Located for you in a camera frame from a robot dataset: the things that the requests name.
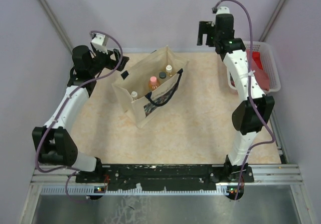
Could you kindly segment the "yellow bottle white cap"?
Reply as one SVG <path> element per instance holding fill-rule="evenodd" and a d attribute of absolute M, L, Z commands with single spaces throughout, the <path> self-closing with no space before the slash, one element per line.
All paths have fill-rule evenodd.
<path fill-rule="evenodd" d="M 132 101 L 138 100 L 138 93 L 136 91 L 131 92 Z"/>

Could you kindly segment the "orange bottle pink cap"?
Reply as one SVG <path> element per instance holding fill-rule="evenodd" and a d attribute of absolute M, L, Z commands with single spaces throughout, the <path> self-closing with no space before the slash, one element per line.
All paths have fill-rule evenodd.
<path fill-rule="evenodd" d="M 158 78 L 156 76 L 152 76 L 148 82 L 148 87 L 149 87 L 150 91 L 156 90 L 159 86 L 160 86 L 160 82 L 159 82 Z"/>

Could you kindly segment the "beige canvas tote bag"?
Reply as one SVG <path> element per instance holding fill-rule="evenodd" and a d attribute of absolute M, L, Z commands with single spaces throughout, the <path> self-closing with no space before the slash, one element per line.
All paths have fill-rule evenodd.
<path fill-rule="evenodd" d="M 145 126 L 162 110 L 168 110 L 174 99 L 184 89 L 187 66 L 190 60 L 174 53 L 168 46 L 155 50 L 132 67 L 121 73 L 112 83 L 116 98 L 125 114 L 138 128 Z M 166 66 L 173 67 L 173 77 L 160 81 L 159 73 L 166 72 Z M 149 79 L 156 76 L 160 86 L 150 91 Z M 138 100 L 132 101 L 131 92 L 138 93 Z"/>

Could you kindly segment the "clear bottle dark cap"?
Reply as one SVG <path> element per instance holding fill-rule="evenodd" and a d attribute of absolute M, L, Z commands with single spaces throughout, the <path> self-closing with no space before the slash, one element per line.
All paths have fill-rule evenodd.
<path fill-rule="evenodd" d="M 159 76 L 160 81 L 166 81 L 166 79 L 167 79 L 167 74 L 163 71 L 161 71 L 158 76 Z"/>

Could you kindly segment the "amber bottle white cap tall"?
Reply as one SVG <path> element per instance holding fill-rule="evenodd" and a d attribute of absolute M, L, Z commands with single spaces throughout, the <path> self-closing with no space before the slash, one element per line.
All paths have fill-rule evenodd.
<path fill-rule="evenodd" d="M 173 67 L 171 65 L 166 66 L 166 74 L 168 77 L 173 77 L 174 72 L 173 72 Z"/>

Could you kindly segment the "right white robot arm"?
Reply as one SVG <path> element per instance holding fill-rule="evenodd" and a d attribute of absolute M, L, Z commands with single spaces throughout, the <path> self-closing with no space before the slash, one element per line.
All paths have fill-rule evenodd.
<path fill-rule="evenodd" d="M 260 88 L 254 71 L 249 69 L 246 47 L 234 37 L 234 17 L 228 12 L 216 13 L 214 21 L 201 21 L 197 44 L 214 47 L 230 72 L 237 89 L 240 104 L 232 113 L 232 124 L 237 131 L 232 150 L 224 163 L 223 179 L 240 180 L 246 170 L 246 156 L 257 134 L 267 124 L 274 107 L 273 97 Z"/>

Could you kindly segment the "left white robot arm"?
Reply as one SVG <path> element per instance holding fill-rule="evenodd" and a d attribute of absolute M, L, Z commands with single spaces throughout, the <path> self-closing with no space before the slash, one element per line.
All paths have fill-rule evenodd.
<path fill-rule="evenodd" d="M 104 78 L 101 72 L 104 69 L 109 69 L 111 73 L 121 71 L 128 60 L 122 48 L 107 50 L 94 45 L 80 45 L 72 50 L 73 66 L 65 95 L 50 119 L 32 131 L 35 167 L 40 173 L 70 169 L 82 174 L 85 181 L 99 182 L 103 179 L 101 160 L 81 153 L 69 132 L 97 81 Z"/>

